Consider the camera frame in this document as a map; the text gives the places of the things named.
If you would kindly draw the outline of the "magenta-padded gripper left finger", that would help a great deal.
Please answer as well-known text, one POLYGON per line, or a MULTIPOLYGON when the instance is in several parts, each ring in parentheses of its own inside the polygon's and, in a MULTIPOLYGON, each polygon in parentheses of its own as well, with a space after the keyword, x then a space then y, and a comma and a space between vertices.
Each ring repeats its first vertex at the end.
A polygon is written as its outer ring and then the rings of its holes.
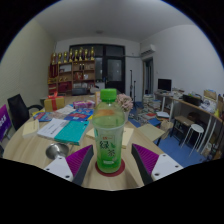
POLYGON ((67 158, 57 156, 44 170, 81 186, 92 157, 93 146, 89 145, 67 158))

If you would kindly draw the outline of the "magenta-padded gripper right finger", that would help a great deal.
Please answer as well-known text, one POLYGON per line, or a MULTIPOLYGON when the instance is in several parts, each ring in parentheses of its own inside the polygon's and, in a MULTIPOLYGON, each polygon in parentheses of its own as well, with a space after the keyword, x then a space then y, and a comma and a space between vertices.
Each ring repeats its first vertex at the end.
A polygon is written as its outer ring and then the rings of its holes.
POLYGON ((169 155, 165 153, 158 155, 137 144, 132 145, 131 153, 145 185, 182 169, 182 166, 169 155))

